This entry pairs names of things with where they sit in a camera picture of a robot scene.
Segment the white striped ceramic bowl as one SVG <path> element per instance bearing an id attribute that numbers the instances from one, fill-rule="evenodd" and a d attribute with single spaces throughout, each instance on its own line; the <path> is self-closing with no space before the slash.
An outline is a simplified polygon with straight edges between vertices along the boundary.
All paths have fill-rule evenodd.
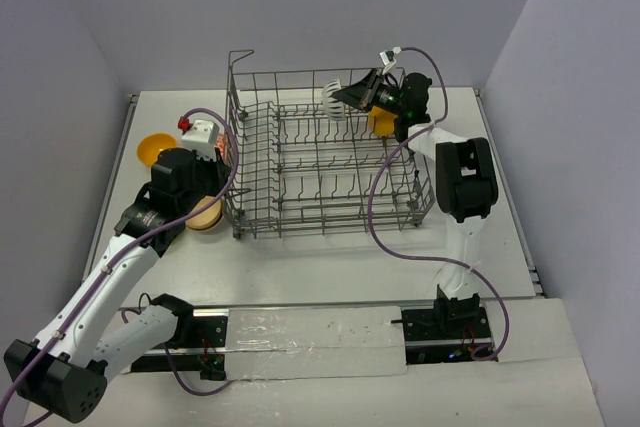
<path id="1" fill-rule="evenodd" d="M 329 81 L 322 89 L 322 107 L 324 114 L 331 120 L 341 121 L 345 119 L 345 105 L 334 94 L 342 89 L 339 79 Z"/>

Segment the large orange plastic bowl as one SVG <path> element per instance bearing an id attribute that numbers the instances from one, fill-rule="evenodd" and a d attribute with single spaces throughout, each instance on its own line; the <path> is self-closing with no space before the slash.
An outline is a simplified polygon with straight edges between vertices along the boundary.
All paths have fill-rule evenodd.
<path id="1" fill-rule="evenodd" d="M 393 137 L 397 118 L 397 115 L 378 106 L 373 106 L 368 113 L 369 130 L 378 137 Z"/>

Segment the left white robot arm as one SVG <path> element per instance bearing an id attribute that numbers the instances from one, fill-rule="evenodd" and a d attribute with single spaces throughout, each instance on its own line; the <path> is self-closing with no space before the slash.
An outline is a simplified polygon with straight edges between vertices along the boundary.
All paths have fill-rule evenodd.
<path id="1" fill-rule="evenodd" d="M 237 175 L 237 163 L 218 151 L 163 151 L 150 180 L 121 215 L 103 256 L 63 309 L 32 340 L 14 340 L 4 353 L 13 396 L 71 423 L 86 419 L 108 384 L 125 367 L 158 344 L 180 346 L 195 333 L 193 306 L 162 294 L 132 322 L 105 330 L 141 278 L 163 257 L 186 223 L 202 211 L 200 201 L 217 202 Z"/>

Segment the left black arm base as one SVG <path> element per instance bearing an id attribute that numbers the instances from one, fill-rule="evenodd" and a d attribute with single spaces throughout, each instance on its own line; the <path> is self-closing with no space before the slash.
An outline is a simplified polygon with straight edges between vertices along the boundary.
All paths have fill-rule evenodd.
<path id="1" fill-rule="evenodd" d="M 170 347 L 179 372 L 198 372 L 201 380 L 226 381 L 225 349 L 228 318 L 222 315 L 197 316 L 187 336 Z M 132 372 L 169 372 L 169 360 L 161 345 L 154 347 L 131 365 Z"/>

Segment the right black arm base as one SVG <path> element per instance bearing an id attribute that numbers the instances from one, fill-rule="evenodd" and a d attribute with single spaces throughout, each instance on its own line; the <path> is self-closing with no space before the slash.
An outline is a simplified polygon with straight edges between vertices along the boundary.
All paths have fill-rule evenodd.
<path id="1" fill-rule="evenodd" d="M 432 307 L 402 308 L 391 324 L 402 329 L 408 365 L 465 363 L 494 353 L 478 295 L 464 301 L 438 297 Z"/>

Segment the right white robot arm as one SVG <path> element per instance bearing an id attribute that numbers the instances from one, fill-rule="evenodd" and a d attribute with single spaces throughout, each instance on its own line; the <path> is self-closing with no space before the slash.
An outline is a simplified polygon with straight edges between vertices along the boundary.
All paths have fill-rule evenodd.
<path id="1" fill-rule="evenodd" d="M 372 69 L 359 82 L 344 87 L 338 79 L 322 90 L 323 109 L 331 118 L 346 107 L 370 112 L 377 107 L 394 116 L 398 146 L 383 164 L 388 168 L 401 150 L 419 153 L 436 168 L 435 198 L 446 215 L 446 255 L 437 285 L 434 325 L 446 338 L 459 336 L 478 315 L 480 298 L 470 277 L 477 273 L 480 231 L 499 196 L 491 148 L 484 137 L 456 136 L 435 125 L 427 111 L 432 80 L 409 73 L 396 85 L 383 69 Z"/>

